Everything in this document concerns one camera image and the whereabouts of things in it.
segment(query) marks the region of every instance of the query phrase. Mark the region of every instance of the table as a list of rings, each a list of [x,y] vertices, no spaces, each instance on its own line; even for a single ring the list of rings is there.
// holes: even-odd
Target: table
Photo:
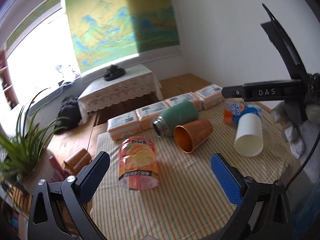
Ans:
[[[110,168],[93,196],[91,217],[107,239],[140,240],[146,234],[162,240],[201,239],[222,228],[236,206],[231,204],[210,167],[220,152],[243,176],[258,182],[286,184],[300,167],[281,136],[281,126],[272,123],[263,110],[263,151],[251,158],[233,148],[236,127],[224,124],[224,103],[200,111],[213,124],[213,133],[193,154],[183,153],[173,138],[159,138],[153,129],[142,136],[155,143],[160,185],[148,191],[129,191],[118,186],[119,145],[109,133],[98,136],[97,153],[110,154]]]
[[[126,74],[112,81],[103,77],[90,83],[78,98],[83,122],[87,122],[88,112],[116,105],[129,99],[155,92],[158,100],[163,100],[161,85],[153,72],[144,65],[126,68]]]

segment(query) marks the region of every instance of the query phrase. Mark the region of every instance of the landscape painting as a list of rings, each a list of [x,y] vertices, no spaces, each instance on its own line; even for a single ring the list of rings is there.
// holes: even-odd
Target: landscape painting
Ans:
[[[171,0],[66,0],[66,12],[81,72],[179,45]]]

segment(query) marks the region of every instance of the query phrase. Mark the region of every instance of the orange juice bottle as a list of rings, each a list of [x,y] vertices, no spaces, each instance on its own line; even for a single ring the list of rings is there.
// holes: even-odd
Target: orange juice bottle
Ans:
[[[149,190],[159,185],[155,145],[143,137],[130,137],[119,149],[119,185]]]

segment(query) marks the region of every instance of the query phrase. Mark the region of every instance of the metal screw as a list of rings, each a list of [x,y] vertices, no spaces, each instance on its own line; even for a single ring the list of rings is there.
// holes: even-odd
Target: metal screw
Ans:
[[[247,176],[245,177],[245,181],[248,183],[252,183],[253,182],[253,177]]]
[[[282,185],[283,185],[283,183],[282,183],[282,181],[281,181],[281,180],[276,180],[276,185],[277,185],[277,186],[282,186]]]
[[[38,181],[38,185],[39,186],[42,186],[44,183],[45,183],[45,179],[41,179],[41,180]]]
[[[73,182],[73,181],[75,181],[75,179],[76,179],[76,177],[71,175],[71,176],[67,177],[67,182]]]

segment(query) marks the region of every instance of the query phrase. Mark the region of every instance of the green plant leaves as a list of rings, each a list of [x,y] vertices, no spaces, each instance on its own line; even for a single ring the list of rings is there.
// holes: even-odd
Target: green plant leaves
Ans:
[[[58,127],[54,129],[53,132],[51,132],[48,136],[46,136],[48,130],[55,125],[57,120],[69,119],[68,117],[56,118],[47,127],[40,130],[40,122],[36,125],[33,125],[36,115],[43,107],[47,105],[46,103],[40,106],[33,113],[29,128],[26,130],[28,112],[32,102],[41,92],[39,92],[31,100],[25,113],[24,109],[26,105],[21,108],[16,123],[15,136],[13,138],[8,138],[5,134],[0,133],[0,147],[3,148],[7,153],[6,159],[3,162],[0,162],[0,171],[2,172],[4,179],[12,181],[12,178],[16,178],[17,175],[20,178],[27,179],[38,163],[45,149],[45,145],[49,141],[50,137],[60,129],[67,129],[65,126]]]

